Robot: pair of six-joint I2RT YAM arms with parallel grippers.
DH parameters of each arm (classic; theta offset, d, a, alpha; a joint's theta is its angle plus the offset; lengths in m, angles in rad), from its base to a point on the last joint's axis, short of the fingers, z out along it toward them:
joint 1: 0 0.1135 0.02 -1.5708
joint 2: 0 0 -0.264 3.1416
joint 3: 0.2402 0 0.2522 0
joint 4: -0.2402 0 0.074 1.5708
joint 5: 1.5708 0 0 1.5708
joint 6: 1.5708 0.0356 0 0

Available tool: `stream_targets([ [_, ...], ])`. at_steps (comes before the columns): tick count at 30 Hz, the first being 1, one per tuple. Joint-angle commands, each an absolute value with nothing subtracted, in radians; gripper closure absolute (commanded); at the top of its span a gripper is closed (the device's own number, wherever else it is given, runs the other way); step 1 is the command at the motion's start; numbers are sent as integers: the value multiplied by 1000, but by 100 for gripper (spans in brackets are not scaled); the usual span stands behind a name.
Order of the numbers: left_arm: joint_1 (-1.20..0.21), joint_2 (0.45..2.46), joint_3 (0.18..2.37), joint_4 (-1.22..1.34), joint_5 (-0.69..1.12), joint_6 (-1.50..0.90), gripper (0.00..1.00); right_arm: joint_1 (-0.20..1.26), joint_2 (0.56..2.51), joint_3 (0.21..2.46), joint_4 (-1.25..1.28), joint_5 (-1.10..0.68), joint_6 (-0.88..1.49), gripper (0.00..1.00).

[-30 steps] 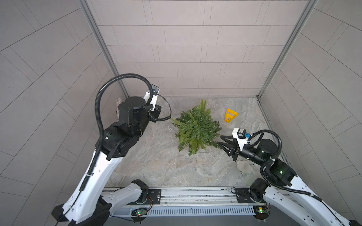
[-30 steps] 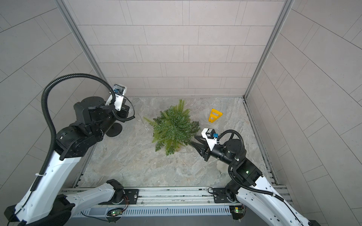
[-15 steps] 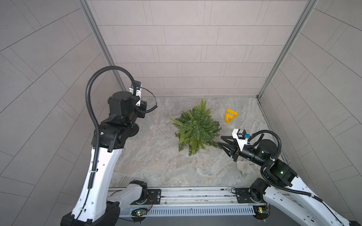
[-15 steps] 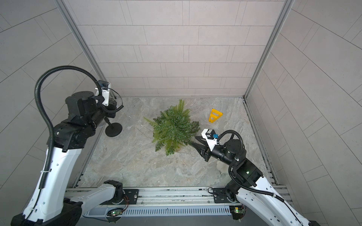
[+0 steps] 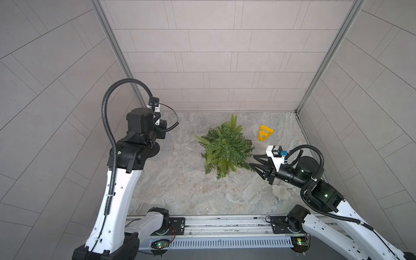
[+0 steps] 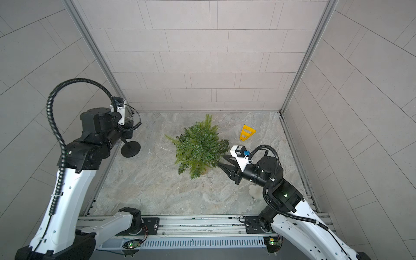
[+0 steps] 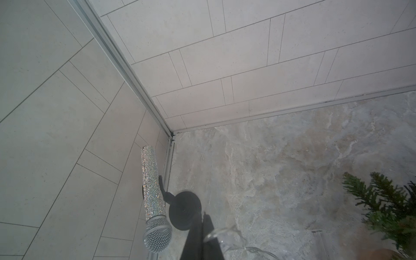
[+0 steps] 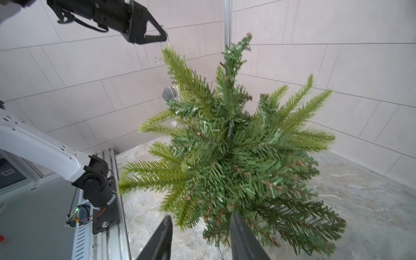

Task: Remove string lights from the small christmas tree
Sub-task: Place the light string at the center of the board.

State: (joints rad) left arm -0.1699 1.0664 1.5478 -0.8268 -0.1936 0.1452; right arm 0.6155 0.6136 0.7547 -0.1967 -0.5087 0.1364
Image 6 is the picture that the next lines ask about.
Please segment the small green christmas tree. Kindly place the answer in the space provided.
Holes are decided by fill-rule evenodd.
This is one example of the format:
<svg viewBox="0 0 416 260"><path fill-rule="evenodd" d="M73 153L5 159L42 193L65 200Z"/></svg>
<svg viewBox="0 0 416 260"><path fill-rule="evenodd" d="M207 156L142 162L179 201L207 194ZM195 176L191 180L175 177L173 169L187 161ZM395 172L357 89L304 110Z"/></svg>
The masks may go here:
<svg viewBox="0 0 416 260"><path fill-rule="evenodd" d="M212 123L207 114L203 121L184 128L181 135L165 136L175 147L175 164L178 173L189 172L191 179L201 177L210 169L216 168L222 157L229 151L230 143L218 135L218 126Z"/></svg>

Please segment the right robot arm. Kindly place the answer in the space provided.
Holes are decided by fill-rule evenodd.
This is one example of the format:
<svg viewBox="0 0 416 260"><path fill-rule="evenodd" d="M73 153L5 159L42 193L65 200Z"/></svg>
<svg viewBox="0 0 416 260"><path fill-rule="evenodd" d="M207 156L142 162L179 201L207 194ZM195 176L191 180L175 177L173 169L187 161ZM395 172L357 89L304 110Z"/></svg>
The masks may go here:
<svg viewBox="0 0 416 260"><path fill-rule="evenodd" d="M266 232L283 236L311 260L368 260L340 239L317 215L302 194L283 178L283 168L275 157L263 156L256 164L241 169L238 158L224 156L218 167L239 184L246 179L262 187L267 207L259 222Z"/></svg>

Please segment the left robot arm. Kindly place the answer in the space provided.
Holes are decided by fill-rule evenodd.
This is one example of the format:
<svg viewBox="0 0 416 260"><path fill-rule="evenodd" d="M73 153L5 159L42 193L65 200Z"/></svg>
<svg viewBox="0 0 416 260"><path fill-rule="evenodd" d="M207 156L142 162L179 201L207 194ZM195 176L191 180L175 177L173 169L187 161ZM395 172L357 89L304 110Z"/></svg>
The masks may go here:
<svg viewBox="0 0 416 260"><path fill-rule="evenodd" d="M57 181L44 217L28 246L17 250L17 260L88 260L95 249L113 236L127 232L136 235L143 229L141 212L123 208L115 216L97 225L77 229L79 214L87 190L102 160L108 158L114 145L122 140L122 155L133 157L140 145L132 141L134 122L118 108L93 108L81 114L82 136L66 146L60 162Z"/></svg>

